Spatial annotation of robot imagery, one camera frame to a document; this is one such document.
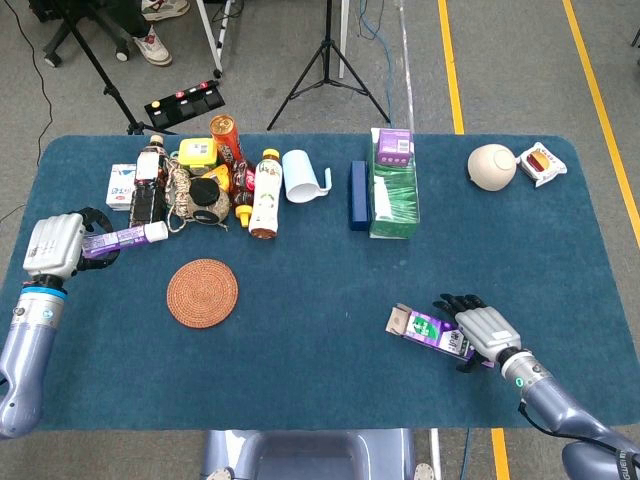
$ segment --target soda bottle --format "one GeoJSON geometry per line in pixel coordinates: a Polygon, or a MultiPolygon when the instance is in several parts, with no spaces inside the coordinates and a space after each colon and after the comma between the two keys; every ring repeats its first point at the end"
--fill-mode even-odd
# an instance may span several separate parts
{"type": "Polygon", "coordinates": [[[249,227],[253,211],[253,191],[255,190],[255,167],[244,159],[238,159],[233,166],[231,201],[236,217],[243,228],[249,227]]]}
{"type": "Polygon", "coordinates": [[[166,160],[164,138],[162,135],[152,135],[149,145],[142,149],[136,163],[135,190],[129,208],[129,227],[164,221],[166,160]]]}

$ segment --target beverage bottle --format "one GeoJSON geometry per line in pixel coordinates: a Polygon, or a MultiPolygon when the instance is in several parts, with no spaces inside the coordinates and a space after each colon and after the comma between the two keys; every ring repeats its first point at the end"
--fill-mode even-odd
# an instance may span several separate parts
{"type": "Polygon", "coordinates": [[[282,186],[280,153],[273,148],[262,152],[256,167],[256,188],[249,233],[257,238],[273,238],[278,233],[278,202],[282,186]]]}
{"type": "Polygon", "coordinates": [[[253,211],[255,167],[244,158],[236,160],[231,180],[231,201],[236,217],[240,219],[242,227],[247,228],[253,211]]]}
{"type": "Polygon", "coordinates": [[[162,135],[152,135],[149,145],[142,149],[136,163],[135,190],[129,208],[129,227],[164,221],[166,161],[164,138],[162,135]]]}

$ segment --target pringles can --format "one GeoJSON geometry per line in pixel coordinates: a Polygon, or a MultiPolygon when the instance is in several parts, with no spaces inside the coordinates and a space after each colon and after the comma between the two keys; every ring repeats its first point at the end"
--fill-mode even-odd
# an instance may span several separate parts
{"type": "Polygon", "coordinates": [[[216,115],[211,119],[209,130],[218,146],[218,153],[232,172],[235,161],[244,158],[235,120],[231,115],[216,115]]]}

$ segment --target cable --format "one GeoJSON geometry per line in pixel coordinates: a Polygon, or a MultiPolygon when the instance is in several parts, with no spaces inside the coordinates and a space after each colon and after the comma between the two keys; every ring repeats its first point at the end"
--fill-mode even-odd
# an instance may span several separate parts
{"type": "Polygon", "coordinates": [[[467,439],[464,442],[464,456],[462,457],[460,480],[464,480],[467,476],[467,466],[469,465],[469,457],[471,456],[471,437],[472,431],[470,428],[467,428],[467,439]]]}
{"type": "Polygon", "coordinates": [[[367,37],[362,33],[362,18],[365,16],[367,12],[367,7],[369,6],[369,0],[364,0],[364,9],[360,10],[360,17],[358,18],[358,35],[366,38],[367,40],[375,40],[376,35],[380,31],[380,26],[382,25],[382,14],[384,13],[384,0],[382,0],[382,5],[380,6],[380,15],[378,15],[378,27],[375,32],[372,32],[373,35],[371,37],[367,37]]]}
{"type": "Polygon", "coordinates": [[[42,91],[42,96],[49,104],[49,122],[42,129],[42,133],[40,133],[40,136],[38,137],[38,158],[36,159],[36,166],[40,166],[40,155],[42,154],[42,143],[41,143],[42,137],[44,136],[46,131],[49,129],[51,124],[53,123],[53,105],[51,105],[51,100],[49,100],[49,97],[47,97],[47,92],[45,92],[44,90],[44,77],[42,76],[42,73],[40,73],[40,69],[36,64],[36,50],[35,48],[33,48],[33,44],[31,43],[31,41],[29,41],[29,38],[24,33],[24,30],[22,30],[22,25],[20,24],[20,18],[18,17],[18,14],[16,13],[16,11],[13,9],[13,7],[11,6],[8,0],[4,0],[4,3],[7,5],[7,7],[9,7],[9,10],[11,10],[11,12],[13,13],[13,16],[16,18],[16,23],[18,24],[18,30],[20,30],[20,33],[22,34],[22,38],[24,38],[24,41],[27,42],[29,44],[29,47],[31,48],[31,62],[33,63],[33,68],[35,68],[36,73],[40,77],[40,90],[42,91]]]}
{"type": "MultiPolygon", "coordinates": [[[[540,425],[538,425],[536,422],[534,422],[533,419],[529,416],[529,414],[527,413],[527,404],[525,402],[523,402],[523,401],[521,401],[520,405],[518,405],[518,412],[520,412],[520,414],[525,418],[525,420],[527,422],[529,422],[529,425],[531,425],[533,428],[535,428],[539,432],[542,432],[545,435],[549,435],[550,437],[568,438],[568,439],[571,439],[571,440],[578,440],[580,442],[590,443],[590,444],[595,445],[597,447],[604,448],[605,450],[608,450],[609,452],[613,453],[614,455],[618,451],[618,449],[616,447],[614,447],[613,445],[609,445],[608,443],[601,442],[600,440],[596,440],[595,438],[583,437],[581,435],[568,435],[566,433],[556,433],[556,432],[552,432],[551,430],[545,430],[540,425]]],[[[638,454],[634,454],[633,455],[632,461],[633,461],[633,464],[636,467],[640,468],[640,461],[638,461],[636,459],[637,455],[638,454]]]]}
{"type": "MultiPolygon", "coordinates": [[[[391,49],[389,48],[389,45],[387,45],[387,41],[385,40],[384,36],[382,35],[382,33],[380,32],[380,24],[378,24],[378,29],[374,30],[373,27],[371,26],[371,24],[369,23],[369,19],[367,18],[367,16],[365,15],[366,13],[366,9],[367,9],[367,1],[368,0],[360,0],[360,17],[358,20],[358,25],[360,25],[360,22],[362,22],[365,26],[365,28],[367,30],[369,30],[369,33],[371,33],[371,35],[373,35],[373,37],[371,39],[369,39],[369,37],[365,37],[369,40],[378,40],[381,44],[382,47],[384,48],[384,53],[387,57],[387,85],[386,85],[386,95],[387,95],[387,107],[389,109],[389,120],[391,120],[389,123],[391,124],[391,128],[394,127],[394,121],[393,121],[393,110],[392,110],[392,105],[393,105],[393,61],[392,59],[392,55],[391,55],[391,49]]],[[[380,20],[382,21],[382,11],[384,10],[384,0],[382,0],[382,8],[380,9],[381,13],[380,13],[380,20]]]]}
{"type": "Polygon", "coordinates": [[[14,208],[9,213],[7,213],[4,217],[0,218],[0,223],[4,222],[7,218],[9,218],[11,215],[13,215],[15,212],[17,212],[24,206],[25,206],[24,203],[22,205],[18,205],[16,208],[14,208]]]}

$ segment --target robot finger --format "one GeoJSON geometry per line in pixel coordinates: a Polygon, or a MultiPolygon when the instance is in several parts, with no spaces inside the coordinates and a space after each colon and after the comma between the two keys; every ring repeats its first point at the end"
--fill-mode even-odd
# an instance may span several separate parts
{"type": "Polygon", "coordinates": [[[485,308],[487,306],[477,295],[466,295],[465,298],[471,302],[475,308],[485,308]]]}
{"type": "Polygon", "coordinates": [[[451,305],[451,307],[456,311],[456,313],[464,312],[467,310],[467,307],[465,307],[462,303],[460,303],[460,301],[450,293],[443,293],[440,295],[440,298],[442,298],[446,302],[449,302],[449,305],[451,305]]]}
{"type": "Polygon", "coordinates": [[[456,300],[463,304],[467,310],[473,310],[474,308],[476,308],[476,306],[472,302],[470,302],[467,297],[456,295],[456,300]]]}
{"type": "Polygon", "coordinates": [[[433,306],[449,314],[451,319],[457,324],[455,318],[456,318],[456,313],[458,312],[456,312],[453,308],[451,308],[451,305],[449,305],[447,302],[443,302],[442,300],[437,300],[433,302],[433,306]]]}

